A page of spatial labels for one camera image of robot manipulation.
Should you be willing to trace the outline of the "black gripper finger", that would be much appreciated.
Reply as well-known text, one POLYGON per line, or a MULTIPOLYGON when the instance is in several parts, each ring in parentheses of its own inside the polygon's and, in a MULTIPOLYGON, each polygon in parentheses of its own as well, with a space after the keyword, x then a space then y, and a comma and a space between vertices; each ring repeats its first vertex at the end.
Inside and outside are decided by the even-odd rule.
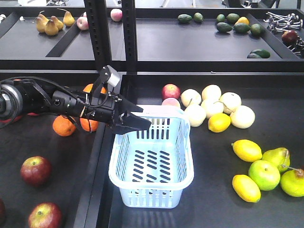
POLYGON ((132 114, 124 112, 120 115, 115 115, 111 124, 111 129, 115 134, 125 134, 134 131, 149 130, 151 122, 132 114))
POLYGON ((126 113, 126 112, 139 112, 142 113, 143 109, 136 104, 130 102, 125 97, 120 96, 120 114, 126 113))

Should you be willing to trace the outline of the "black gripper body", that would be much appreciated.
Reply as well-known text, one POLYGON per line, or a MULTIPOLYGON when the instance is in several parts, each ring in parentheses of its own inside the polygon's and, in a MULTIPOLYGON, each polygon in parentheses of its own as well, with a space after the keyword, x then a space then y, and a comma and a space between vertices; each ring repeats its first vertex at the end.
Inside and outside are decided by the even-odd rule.
POLYGON ((100 94, 97 99, 98 104, 93 104, 93 96, 88 92, 82 92, 84 96, 82 104, 82 118, 106 123, 113 128, 116 124, 115 118, 119 116, 116 110, 121 104, 123 97, 114 92, 100 94))

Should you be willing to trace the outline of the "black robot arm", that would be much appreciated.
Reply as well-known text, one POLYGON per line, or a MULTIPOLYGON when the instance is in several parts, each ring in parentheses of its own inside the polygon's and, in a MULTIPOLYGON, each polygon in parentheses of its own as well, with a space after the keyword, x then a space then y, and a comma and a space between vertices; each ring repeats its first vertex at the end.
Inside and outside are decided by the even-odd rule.
POLYGON ((96 80, 90 92, 60 86, 40 77, 12 77, 0 82, 0 126, 23 114, 57 114, 107 124, 115 134, 148 130, 151 122, 135 115, 143 109, 96 80))

